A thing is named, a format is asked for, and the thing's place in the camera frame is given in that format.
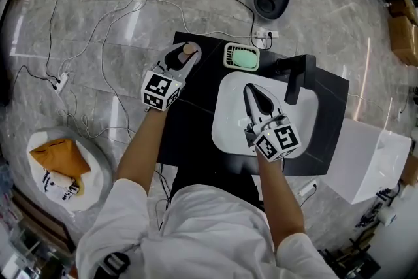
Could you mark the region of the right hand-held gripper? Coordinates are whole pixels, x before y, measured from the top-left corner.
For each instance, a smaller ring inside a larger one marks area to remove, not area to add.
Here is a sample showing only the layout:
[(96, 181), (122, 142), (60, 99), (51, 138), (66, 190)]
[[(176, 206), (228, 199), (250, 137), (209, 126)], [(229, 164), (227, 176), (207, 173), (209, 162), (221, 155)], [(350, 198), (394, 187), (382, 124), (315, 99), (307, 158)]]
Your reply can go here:
[[(278, 98), (257, 84), (244, 87), (246, 113), (251, 118), (244, 130), (248, 147), (254, 147), (268, 162), (282, 159), (300, 147), (300, 137), (282, 109)], [(275, 116), (262, 122), (263, 115)]]

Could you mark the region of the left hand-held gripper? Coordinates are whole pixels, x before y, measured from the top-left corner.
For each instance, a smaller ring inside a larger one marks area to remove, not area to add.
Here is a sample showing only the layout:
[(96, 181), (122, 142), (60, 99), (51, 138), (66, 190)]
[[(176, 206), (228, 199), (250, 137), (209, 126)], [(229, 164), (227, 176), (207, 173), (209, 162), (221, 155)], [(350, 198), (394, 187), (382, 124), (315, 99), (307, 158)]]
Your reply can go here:
[(180, 96), (185, 80), (192, 68), (200, 61), (201, 53), (187, 54), (188, 42), (174, 44), (164, 50), (159, 64), (147, 70), (141, 87), (142, 102), (156, 110), (165, 111)]

